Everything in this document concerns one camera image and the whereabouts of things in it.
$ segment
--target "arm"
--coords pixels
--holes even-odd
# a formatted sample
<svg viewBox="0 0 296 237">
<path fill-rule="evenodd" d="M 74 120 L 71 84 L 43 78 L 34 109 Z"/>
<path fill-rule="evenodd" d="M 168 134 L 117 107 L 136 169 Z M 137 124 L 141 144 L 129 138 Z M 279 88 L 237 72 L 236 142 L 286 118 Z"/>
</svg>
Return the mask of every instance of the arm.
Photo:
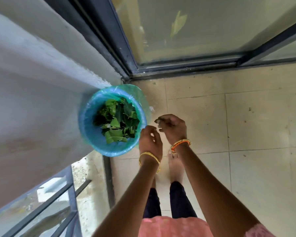
<svg viewBox="0 0 296 237">
<path fill-rule="evenodd" d="M 153 153 L 162 159 L 162 142 L 156 128 L 147 126 L 142 129 L 139 151 Z M 142 166 L 119 202 L 96 229 L 93 237 L 137 237 L 143 218 L 148 194 L 158 163 L 150 155 L 142 155 Z"/>
<path fill-rule="evenodd" d="M 157 120 L 170 144 L 186 139 L 185 122 L 174 115 Z M 243 237 L 257 218 L 206 168 L 187 143 L 175 148 L 214 237 Z"/>
</svg>

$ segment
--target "navy leggings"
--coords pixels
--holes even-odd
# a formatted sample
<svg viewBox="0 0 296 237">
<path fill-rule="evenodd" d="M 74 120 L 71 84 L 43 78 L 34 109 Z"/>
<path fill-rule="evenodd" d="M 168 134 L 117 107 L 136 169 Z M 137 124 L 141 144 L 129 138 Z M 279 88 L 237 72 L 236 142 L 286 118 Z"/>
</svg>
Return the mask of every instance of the navy leggings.
<svg viewBox="0 0 296 237">
<path fill-rule="evenodd" d="M 196 213 L 188 200 L 184 187 L 177 181 L 171 183 L 170 186 L 170 205 L 172 218 L 188 218 L 197 217 Z M 149 191 L 143 218 L 153 218 L 161 216 L 160 202 L 155 188 Z"/>
</svg>

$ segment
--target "person's left hand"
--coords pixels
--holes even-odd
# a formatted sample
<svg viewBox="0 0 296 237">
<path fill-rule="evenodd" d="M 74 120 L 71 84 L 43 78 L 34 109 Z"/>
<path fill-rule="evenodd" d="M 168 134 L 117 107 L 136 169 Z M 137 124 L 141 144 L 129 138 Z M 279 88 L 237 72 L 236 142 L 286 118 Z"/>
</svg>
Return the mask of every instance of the person's left hand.
<svg viewBox="0 0 296 237">
<path fill-rule="evenodd" d="M 154 156 L 157 157 L 159 161 L 162 159 L 162 141 L 160 135 L 157 131 L 157 128 L 148 125 L 144 129 L 141 130 L 140 138 L 139 138 L 139 152 L 142 154 L 143 152 L 151 152 Z M 142 163 L 145 159 L 153 159 L 153 157 L 149 155 L 142 155 L 141 161 Z"/>
</svg>

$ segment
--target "hand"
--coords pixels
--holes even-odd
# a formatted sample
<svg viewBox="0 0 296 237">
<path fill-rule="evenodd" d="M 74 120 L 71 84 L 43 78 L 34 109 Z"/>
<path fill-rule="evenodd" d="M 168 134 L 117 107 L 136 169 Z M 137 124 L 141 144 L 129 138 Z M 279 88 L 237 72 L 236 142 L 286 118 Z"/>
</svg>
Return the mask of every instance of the hand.
<svg viewBox="0 0 296 237">
<path fill-rule="evenodd" d="M 139 138 L 139 152 L 142 154 L 143 152 L 152 153 L 159 161 L 162 159 L 162 141 L 160 138 L 160 134 L 157 131 L 157 128 L 151 125 L 146 126 L 141 130 L 140 138 Z M 143 155 L 141 157 L 142 163 L 146 160 L 150 159 L 154 161 L 156 160 L 149 155 Z"/>
<path fill-rule="evenodd" d="M 169 143 L 173 145 L 177 141 L 186 139 L 186 125 L 185 121 L 175 115 L 163 115 L 155 120 L 158 123 L 160 132 L 164 132 Z"/>
</svg>

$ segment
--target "person's right hand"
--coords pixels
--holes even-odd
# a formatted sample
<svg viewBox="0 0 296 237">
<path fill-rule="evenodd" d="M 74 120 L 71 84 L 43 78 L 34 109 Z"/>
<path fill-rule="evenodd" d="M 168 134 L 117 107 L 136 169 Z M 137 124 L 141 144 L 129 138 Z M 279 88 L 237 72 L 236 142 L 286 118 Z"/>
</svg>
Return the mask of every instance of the person's right hand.
<svg viewBox="0 0 296 237">
<path fill-rule="evenodd" d="M 155 120 L 160 132 L 164 132 L 169 143 L 173 145 L 177 141 L 186 139 L 185 121 L 173 114 L 160 116 Z"/>
</svg>

